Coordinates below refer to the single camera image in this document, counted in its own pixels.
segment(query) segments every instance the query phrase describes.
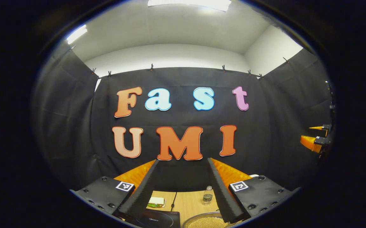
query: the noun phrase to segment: black cable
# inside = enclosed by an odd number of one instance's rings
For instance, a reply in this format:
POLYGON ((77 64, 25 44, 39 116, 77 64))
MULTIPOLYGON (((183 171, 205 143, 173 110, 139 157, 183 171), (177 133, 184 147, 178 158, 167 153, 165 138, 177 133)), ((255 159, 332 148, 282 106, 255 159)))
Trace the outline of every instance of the black cable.
POLYGON ((176 199, 176 195, 177 195, 177 192, 176 192, 176 194, 174 195, 174 199, 173 199, 173 203, 172 203, 172 208, 170 209, 170 211, 172 211, 173 210, 173 207, 174 207, 174 200, 176 199))

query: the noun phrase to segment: ceiling light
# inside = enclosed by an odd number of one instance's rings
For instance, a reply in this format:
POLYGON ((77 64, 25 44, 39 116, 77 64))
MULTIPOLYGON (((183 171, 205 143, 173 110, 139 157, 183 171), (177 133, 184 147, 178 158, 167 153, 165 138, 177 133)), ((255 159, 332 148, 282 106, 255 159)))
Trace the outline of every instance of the ceiling light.
POLYGON ((228 10, 229 5, 231 4, 231 1, 230 0, 148 0, 148 6, 159 6, 167 4, 188 4, 188 5, 206 6, 209 8, 218 9, 226 12, 228 10))
POLYGON ((85 34, 87 32, 86 25, 83 25, 82 27, 78 28, 76 31, 74 31, 70 36, 67 37, 67 43, 71 44, 73 43, 77 38, 79 38, 81 35, 85 34))

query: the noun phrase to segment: screw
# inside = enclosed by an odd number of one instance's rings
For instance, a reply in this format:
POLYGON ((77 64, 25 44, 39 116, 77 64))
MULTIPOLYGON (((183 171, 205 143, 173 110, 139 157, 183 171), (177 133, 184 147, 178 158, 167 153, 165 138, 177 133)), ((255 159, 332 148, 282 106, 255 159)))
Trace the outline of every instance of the screw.
POLYGON ((249 205, 249 206, 248 206, 248 210, 252 210, 252 209, 254 209, 255 207, 256 207, 256 205, 251 204, 251 205, 249 205))

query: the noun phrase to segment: wooden table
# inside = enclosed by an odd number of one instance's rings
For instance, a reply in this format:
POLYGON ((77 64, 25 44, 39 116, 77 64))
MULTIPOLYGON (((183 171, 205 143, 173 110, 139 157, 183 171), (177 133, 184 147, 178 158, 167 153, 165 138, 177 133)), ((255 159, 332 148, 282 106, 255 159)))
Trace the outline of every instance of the wooden table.
POLYGON ((153 191, 152 193, 153 197, 163 197, 166 199, 166 206, 160 208, 147 207, 147 209, 170 211, 170 209, 172 208, 171 204, 173 203, 174 195, 176 194, 173 211, 178 211, 180 213, 180 227, 181 227, 187 219, 195 215, 207 212, 213 212, 218 209, 217 201, 215 200, 214 196, 212 197, 210 204, 208 205, 202 204, 203 193, 204 191, 177 192, 177 194, 176 192, 153 191))

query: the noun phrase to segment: small bottle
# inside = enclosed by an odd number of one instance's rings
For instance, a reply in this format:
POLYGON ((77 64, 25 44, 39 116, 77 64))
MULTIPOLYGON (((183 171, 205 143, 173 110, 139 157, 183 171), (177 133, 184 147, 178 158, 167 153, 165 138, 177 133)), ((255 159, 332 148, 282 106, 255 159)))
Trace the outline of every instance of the small bottle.
POLYGON ((210 204, 212 200, 212 187, 207 186, 207 189, 204 191, 203 194, 203 205, 210 204))

